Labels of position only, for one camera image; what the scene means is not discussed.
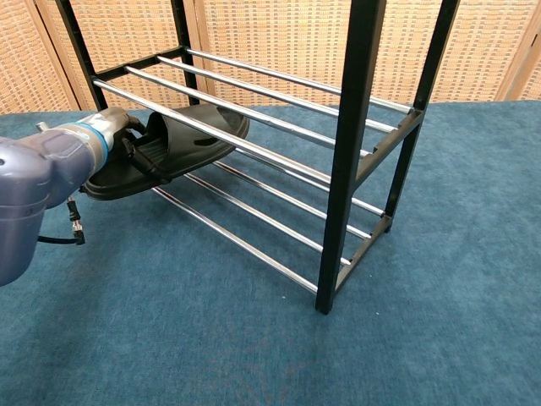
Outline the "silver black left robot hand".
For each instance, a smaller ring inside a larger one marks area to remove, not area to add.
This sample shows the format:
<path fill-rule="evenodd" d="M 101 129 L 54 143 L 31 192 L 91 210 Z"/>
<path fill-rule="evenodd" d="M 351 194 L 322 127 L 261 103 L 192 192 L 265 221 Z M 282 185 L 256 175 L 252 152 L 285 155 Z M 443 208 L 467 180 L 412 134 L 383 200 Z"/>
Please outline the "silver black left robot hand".
<path fill-rule="evenodd" d="M 87 118 L 107 142 L 108 158 L 90 181 L 100 187 L 119 187 L 139 182 L 166 184 L 172 177 L 160 165 L 167 152 L 167 136 L 148 130 L 120 107 L 110 107 Z"/>

